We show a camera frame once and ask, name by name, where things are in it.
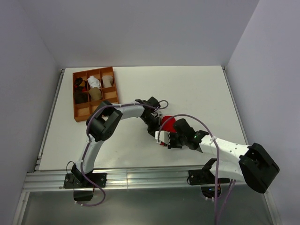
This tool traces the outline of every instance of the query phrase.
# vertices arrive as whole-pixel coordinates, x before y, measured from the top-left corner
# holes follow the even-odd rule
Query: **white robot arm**
[[[148,126],[148,133],[155,137],[158,143],[163,142],[168,148],[188,146],[199,153],[211,154],[212,159],[201,170],[196,173],[189,171],[189,183],[190,185],[214,183],[217,149],[212,137],[206,131],[194,131],[185,119],[180,119],[173,125],[176,133],[161,131],[159,141],[159,118],[155,117],[153,113],[160,107],[160,104],[154,97],[148,101],[136,100],[126,104],[126,107],[123,107],[124,105],[109,107],[108,105],[112,104],[106,101],[102,102],[95,112],[102,107],[106,108],[99,115],[93,114],[87,120],[89,134],[92,138],[72,168],[74,182],[85,183],[82,173],[92,179],[92,171],[99,150],[104,141],[111,137],[120,120],[140,117]],[[223,182],[226,183],[229,182],[229,179],[245,181],[253,190],[264,193],[279,173],[279,167],[266,150],[257,143],[248,146],[213,138],[220,150],[218,178],[223,179]]]

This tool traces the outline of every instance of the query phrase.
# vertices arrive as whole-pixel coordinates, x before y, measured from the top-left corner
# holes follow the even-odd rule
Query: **gray wall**
[[[19,0],[61,67],[226,65],[258,0]]]
[[[0,30],[0,224],[7,225],[35,165],[59,72],[15,0],[1,1]]]
[[[300,221],[300,1],[260,0],[227,73],[250,142],[281,169],[271,185],[285,225]]]

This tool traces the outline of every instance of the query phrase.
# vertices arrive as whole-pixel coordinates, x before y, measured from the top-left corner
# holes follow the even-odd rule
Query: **purple cable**
[[[221,209],[220,209],[220,211],[219,211],[219,214],[218,214],[217,223],[219,223],[219,220],[220,220],[220,218],[221,218],[221,214],[222,214],[222,212],[223,212],[223,210],[224,210],[224,208],[225,208],[225,205],[226,205],[226,203],[227,203],[227,200],[228,200],[228,198],[229,198],[229,196],[230,196],[230,194],[231,194],[231,192],[232,192],[232,190],[233,190],[233,187],[234,187],[234,185],[235,185],[235,182],[236,182],[236,180],[234,180],[234,181],[232,182],[231,189],[228,191],[227,196],[226,196],[226,198],[225,198],[225,200],[224,200],[224,202],[223,202],[223,204],[222,204],[222,207],[221,207]]]
[[[218,189],[218,171],[219,171],[219,161],[220,161],[220,148],[218,146],[218,143],[216,142],[214,136],[212,135],[212,132],[209,130],[209,128],[199,119],[197,119],[194,116],[191,115],[187,115],[187,114],[178,114],[175,116],[171,116],[170,118],[168,118],[160,127],[159,132],[158,132],[158,137],[157,137],[157,141],[159,141],[159,135],[160,132],[162,130],[162,128],[164,127],[164,125],[171,119],[178,117],[178,116],[186,116],[189,118],[192,118],[196,121],[198,121],[199,123],[202,124],[202,126],[204,126],[204,128],[207,130],[207,132],[209,133],[209,135],[211,136],[211,139],[213,140],[216,149],[217,149],[217,162],[216,162],[216,174],[215,174],[215,197],[214,197],[214,213],[215,213],[215,224],[218,224],[218,192],[216,191]]]
[[[228,185],[228,190],[230,189],[231,185],[233,184],[233,180],[230,180],[230,183]]]
[[[156,108],[156,107],[153,107],[153,106],[150,106],[150,105],[146,105],[146,104],[140,104],[140,103],[130,103],[130,104],[124,104],[124,105],[106,105],[106,106],[103,106],[102,108],[98,109],[98,111],[96,111],[92,117],[90,118],[90,121],[87,125],[87,128],[86,128],[86,134],[89,138],[89,142],[87,143],[86,147],[85,147],[85,150],[83,152],[83,155],[82,155],[82,158],[81,158],[81,163],[80,163],[80,170],[81,170],[81,173],[82,175],[84,176],[84,178],[89,182],[91,183],[92,185],[94,185],[95,187],[99,188],[100,191],[102,191],[103,193],[103,198],[101,201],[99,201],[98,203],[95,203],[95,204],[84,204],[84,203],[80,203],[80,202],[76,202],[77,204],[81,205],[81,206],[86,206],[86,207],[91,207],[91,206],[97,206],[97,205],[100,205],[104,200],[105,200],[105,197],[106,197],[106,194],[105,194],[105,191],[98,185],[96,184],[95,182],[91,181],[84,173],[83,171],[83,161],[84,161],[84,158],[86,156],[86,153],[88,152],[88,148],[89,148],[89,145],[92,141],[91,137],[90,137],[90,134],[89,134],[89,130],[90,130],[90,124],[91,124],[91,121],[97,116],[99,115],[104,109],[106,108],[120,108],[120,107],[126,107],[126,106],[133,106],[133,105],[141,105],[141,106],[145,106],[145,107],[148,107],[150,109],[166,109],[168,106],[169,106],[169,103],[168,101],[166,100],[161,100],[161,102],[166,102],[167,105],[165,107],[162,107],[162,108]]]

